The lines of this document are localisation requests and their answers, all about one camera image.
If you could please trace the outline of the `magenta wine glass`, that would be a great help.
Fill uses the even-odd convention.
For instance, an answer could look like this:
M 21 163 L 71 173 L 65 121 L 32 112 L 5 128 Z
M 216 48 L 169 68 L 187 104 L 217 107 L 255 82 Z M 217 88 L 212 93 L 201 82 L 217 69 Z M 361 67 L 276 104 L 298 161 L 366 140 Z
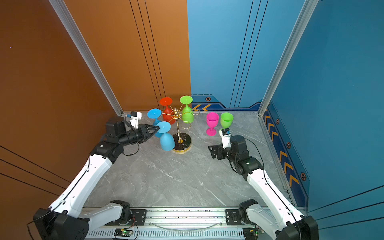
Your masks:
M 206 134 L 208 136 L 215 136 L 217 131 L 215 127 L 218 125 L 219 115 L 217 113 L 209 113 L 206 117 L 208 129 L 206 130 Z

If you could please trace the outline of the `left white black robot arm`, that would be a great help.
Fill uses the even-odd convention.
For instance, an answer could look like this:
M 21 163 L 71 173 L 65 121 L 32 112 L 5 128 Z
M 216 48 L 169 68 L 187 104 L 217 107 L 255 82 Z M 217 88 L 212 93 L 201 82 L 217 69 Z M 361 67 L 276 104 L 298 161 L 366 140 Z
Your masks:
M 83 240 L 88 232 L 107 223 L 133 223 L 130 204 L 111 201 L 88 214 L 83 206 L 103 175 L 123 154 L 127 145 L 140 145 L 153 137 L 160 127 L 138 124 L 135 127 L 123 117 L 106 122 L 106 133 L 90 152 L 87 162 L 67 189 L 47 209 L 38 209 L 33 216 L 43 240 Z

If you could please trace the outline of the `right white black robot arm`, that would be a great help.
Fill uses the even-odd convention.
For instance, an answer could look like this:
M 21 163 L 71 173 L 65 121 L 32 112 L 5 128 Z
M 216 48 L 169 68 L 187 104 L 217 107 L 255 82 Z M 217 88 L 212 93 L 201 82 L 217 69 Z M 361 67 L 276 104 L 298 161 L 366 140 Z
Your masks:
M 263 210 L 257 201 L 251 199 L 240 204 L 241 221 L 256 224 L 273 240 L 318 240 L 319 226 L 311 216 L 305 216 L 280 192 L 265 171 L 264 162 L 250 156 L 247 139 L 232 136 L 230 146 L 211 145 L 211 157 L 226 159 L 235 171 L 250 184 L 263 199 L 269 212 Z

